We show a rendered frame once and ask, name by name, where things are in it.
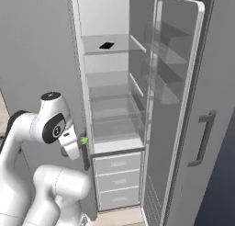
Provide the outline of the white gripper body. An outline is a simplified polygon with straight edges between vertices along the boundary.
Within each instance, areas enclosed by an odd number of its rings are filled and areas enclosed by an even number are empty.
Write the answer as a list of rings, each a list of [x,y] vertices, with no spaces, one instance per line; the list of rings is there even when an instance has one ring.
[[[71,160],[76,160],[80,157],[77,137],[74,133],[64,132],[59,138],[59,143]]]

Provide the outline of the dark eggplant with green stem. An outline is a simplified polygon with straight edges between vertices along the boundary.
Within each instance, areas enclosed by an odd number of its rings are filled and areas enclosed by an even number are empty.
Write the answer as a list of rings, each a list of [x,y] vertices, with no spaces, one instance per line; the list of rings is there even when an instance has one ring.
[[[84,133],[81,136],[80,139],[80,149],[82,150],[82,155],[83,155],[83,160],[84,160],[84,170],[88,171],[89,167],[90,167],[90,160],[89,160],[89,156],[88,156],[88,151],[87,151],[87,144],[88,144],[88,137],[86,136],[86,134]]]

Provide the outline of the clear fridge drawer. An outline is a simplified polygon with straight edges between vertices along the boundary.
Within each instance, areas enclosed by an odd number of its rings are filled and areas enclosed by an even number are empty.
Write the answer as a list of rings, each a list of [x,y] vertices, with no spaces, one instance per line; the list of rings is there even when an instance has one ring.
[[[144,129],[144,124],[139,115],[95,119],[93,121],[95,142],[143,139]]]
[[[94,119],[143,116],[145,107],[134,85],[105,85],[91,87],[90,102]]]

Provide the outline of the white freezer drawer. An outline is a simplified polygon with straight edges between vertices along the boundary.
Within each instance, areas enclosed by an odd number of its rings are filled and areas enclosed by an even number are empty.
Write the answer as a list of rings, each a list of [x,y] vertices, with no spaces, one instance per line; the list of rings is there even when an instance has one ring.
[[[98,175],[134,170],[140,168],[141,152],[110,155],[94,159]]]
[[[123,208],[139,204],[137,186],[100,194],[100,210]]]
[[[100,192],[137,186],[139,183],[139,170],[132,170],[110,175],[99,175],[97,177],[97,185]]]

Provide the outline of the glass fridge shelf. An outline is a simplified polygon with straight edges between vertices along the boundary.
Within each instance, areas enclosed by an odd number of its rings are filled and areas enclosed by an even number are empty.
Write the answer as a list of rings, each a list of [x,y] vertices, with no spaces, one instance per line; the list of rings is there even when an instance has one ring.
[[[82,41],[84,54],[92,55],[128,51],[131,37],[129,34],[83,36]],[[108,50],[101,50],[100,46],[107,41],[114,42],[114,46]]]

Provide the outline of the grey fridge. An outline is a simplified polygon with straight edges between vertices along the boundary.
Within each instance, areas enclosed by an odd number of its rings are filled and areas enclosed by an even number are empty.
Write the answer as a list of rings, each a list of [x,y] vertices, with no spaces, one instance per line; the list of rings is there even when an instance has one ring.
[[[143,178],[143,163],[147,146],[147,135],[150,115],[150,86],[141,76],[141,66],[146,57],[151,58],[151,50],[144,46],[144,29],[147,22],[155,16],[156,0],[72,0],[73,19],[80,63],[82,89],[84,94],[84,110],[86,134],[89,142],[88,152],[91,156],[93,176],[95,179],[95,196],[100,210],[100,192],[97,185],[99,176],[94,168],[94,159],[110,155],[141,152],[139,204]],[[128,51],[84,54],[83,36],[129,34],[131,37]],[[144,137],[118,141],[95,142],[93,137],[93,121],[90,92],[91,87],[105,85],[134,85],[140,93],[140,100],[145,107],[142,117]]]

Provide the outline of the grey fridge door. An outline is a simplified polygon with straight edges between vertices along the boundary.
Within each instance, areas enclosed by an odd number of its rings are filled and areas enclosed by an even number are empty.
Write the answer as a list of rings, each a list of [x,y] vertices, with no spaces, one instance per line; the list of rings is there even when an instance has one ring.
[[[179,104],[151,97],[141,209],[146,226],[194,226],[235,108],[235,0],[159,0],[156,22],[191,36],[187,62],[167,64],[185,82]],[[205,123],[216,110],[202,164]]]

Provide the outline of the black flat square thing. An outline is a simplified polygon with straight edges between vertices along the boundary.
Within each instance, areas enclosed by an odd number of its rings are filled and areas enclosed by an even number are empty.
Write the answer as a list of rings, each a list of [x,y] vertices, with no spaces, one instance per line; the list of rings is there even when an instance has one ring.
[[[112,48],[113,46],[114,46],[114,42],[109,42],[109,41],[107,41],[107,42],[103,43],[103,44],[100,46],[100,49],[101,49],[101,50],[108,50],[108,49]]]

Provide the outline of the clear door bin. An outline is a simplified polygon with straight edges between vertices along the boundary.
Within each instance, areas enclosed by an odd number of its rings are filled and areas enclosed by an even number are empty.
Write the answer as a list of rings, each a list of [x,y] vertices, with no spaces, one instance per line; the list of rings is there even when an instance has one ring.
[[[187,62],[191,36],[165,22],[147,22],[144,46],[167,64]]]
[[[161,104],[181,102],[185,82],[163,60],[154,60],[151,64],[151,59],[146,57],[141,66],[141,76]]]

